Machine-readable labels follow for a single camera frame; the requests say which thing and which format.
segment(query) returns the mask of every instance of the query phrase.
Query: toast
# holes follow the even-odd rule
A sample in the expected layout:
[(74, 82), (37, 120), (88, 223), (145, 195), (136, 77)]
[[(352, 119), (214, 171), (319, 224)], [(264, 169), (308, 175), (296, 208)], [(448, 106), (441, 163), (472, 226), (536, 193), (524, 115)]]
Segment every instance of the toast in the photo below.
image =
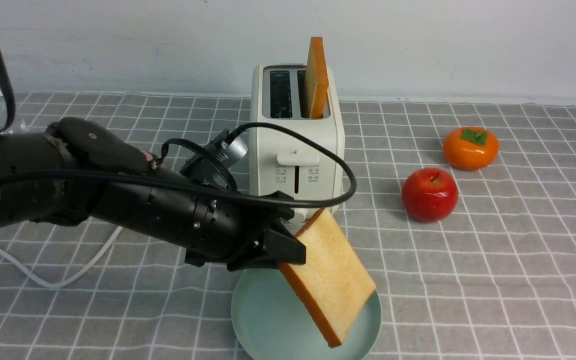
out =
[(306, 264), (279, 263), (299, 300), (331, 348), (341, 346), (377, 285), (329, 209), (320, 209), (295, 235)]
[(328, 98), (329, 78), (324, 41), (321, 37), (310, 39), (306, 75), (304, 77), (305, 113), (309, 119), (324, 117), (324, 107)]

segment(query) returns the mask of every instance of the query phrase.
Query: orange persimmon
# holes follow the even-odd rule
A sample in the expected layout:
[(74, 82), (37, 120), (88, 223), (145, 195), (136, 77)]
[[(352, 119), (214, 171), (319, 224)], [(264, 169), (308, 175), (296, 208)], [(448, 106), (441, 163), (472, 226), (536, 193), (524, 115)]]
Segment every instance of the orange persimmon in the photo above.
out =
[(499, 141), (483, 127), (460, 127), (443, 141), (443, 155), (461, 170), (475, 171), (489, 166), (499, 153)]

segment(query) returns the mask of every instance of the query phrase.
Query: grid tablecloth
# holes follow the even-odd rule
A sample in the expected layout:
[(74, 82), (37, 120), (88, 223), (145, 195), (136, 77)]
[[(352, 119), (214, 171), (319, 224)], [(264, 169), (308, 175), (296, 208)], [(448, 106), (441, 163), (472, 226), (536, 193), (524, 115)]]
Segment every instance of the grid tablecloth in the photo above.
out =
[[(250, 117), (247, 98), (16, 93), (17, 127), (85, 117), (144, 151), (206, 144)], [(358, 191), (335, 214), (377, 283), (382, 326), (368, 360), (576, 359), (576, 106), (342, 102), (345, 159)], [(485, 126), (500, 155), (453, 170), (442, 139)], [(188, 156), (174, 150), (166, 166)], [(457, 180), (440, 223), (410, 221), (400, 186), (421, 167)], [(233, 175), (248, 186), (248, 164)], [(23, 223), (6, 249), (49, 281), (77, 272), (114, 226)], [(47, 290), (0, 258), (0, 360), (246, 360), (231, 324), (240, 273), (183, 263), (184, 250), (124, 230), (99, 265)]]

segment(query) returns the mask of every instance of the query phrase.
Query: white wall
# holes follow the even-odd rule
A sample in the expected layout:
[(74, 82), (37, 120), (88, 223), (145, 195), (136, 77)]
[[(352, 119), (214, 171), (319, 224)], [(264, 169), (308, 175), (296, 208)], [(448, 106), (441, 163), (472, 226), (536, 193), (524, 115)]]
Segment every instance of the white wall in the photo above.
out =
[(576, 0), (0, 0), (18, 90), (249, 94), (314, 35), (341, 95), (576, 98)]

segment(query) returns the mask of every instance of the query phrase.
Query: toaster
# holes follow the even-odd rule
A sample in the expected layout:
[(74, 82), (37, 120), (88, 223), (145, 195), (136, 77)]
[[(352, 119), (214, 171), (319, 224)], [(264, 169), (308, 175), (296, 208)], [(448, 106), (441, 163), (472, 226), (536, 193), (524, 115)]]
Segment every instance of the toaster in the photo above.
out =
[[(305, 64), (259, 64), (253, 72), (250, 121), (273, 123), (297, 132), (344, 159), (345, 132), (332, 70), (327, 67), (328, 89), (324, 116), (302, 114)], [(297, 200), (325, 200), (343, 191), (343, 170), (323, 153), (276, 130), (254, 127), (248, 138), (249, 193), (255, 196), (281, 191)], [(330, 207), (331, 212), (338, 205)], [(303, 223), (317, 209), (293, 209), (289, 222)]]

